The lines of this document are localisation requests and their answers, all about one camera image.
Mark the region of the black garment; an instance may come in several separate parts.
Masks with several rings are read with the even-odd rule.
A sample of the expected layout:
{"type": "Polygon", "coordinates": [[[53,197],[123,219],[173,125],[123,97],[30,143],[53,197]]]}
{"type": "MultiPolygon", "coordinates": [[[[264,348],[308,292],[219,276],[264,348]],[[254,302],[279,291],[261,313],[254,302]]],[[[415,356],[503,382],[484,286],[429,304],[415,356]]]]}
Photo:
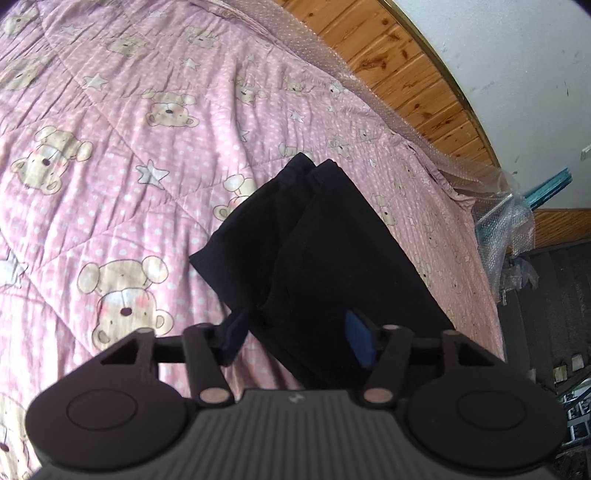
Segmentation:
{"type": "Polygon", "coordinates": [[[367,374],[346,312],[437,337],[452,323],[384,221],[335,162],[294,156],[243,201],[190,263],[308,389],[356,389],[367,374]]]}

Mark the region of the pink bear-print quilt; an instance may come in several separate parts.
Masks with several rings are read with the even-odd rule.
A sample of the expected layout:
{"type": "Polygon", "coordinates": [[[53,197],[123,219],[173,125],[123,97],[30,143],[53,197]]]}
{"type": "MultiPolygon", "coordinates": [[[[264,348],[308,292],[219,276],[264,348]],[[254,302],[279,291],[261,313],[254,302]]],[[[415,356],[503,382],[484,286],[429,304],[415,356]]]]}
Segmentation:
{"type": "Polygon", "coordinates": [[[473,201],[421,136],[270,1],[1,5],[1,475],[32,400],[121,335],[222,307],[188,264],[297,153],[335,160],[456,328],[504,344],[473,201]]]}

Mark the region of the wooden headboard panel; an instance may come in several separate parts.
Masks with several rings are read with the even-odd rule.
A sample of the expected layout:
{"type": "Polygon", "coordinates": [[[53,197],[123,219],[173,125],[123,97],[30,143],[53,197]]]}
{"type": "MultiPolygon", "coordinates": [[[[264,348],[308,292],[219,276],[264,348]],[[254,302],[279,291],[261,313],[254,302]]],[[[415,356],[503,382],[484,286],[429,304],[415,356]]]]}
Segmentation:
{"type": "Polygon", "coordinates": [[[540,247],[590,235],[586,1],[287,1],[440,151],[497,164],[524,189],[572,183],[537,211],[540,247]]]}

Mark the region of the teal metal frame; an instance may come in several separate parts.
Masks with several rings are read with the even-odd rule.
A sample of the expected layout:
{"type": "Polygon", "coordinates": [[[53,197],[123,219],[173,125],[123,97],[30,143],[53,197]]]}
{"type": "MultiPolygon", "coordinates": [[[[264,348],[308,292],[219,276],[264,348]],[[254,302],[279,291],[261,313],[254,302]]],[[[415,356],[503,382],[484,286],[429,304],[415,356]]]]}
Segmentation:
{"type": "Polygon", "coordinates": [[[531,189],[525,198],[531,210],[536,210],[550,199],[564,190],[572,182],[572,174],[568,168],[545,180],[537,187],[531,189]]]}

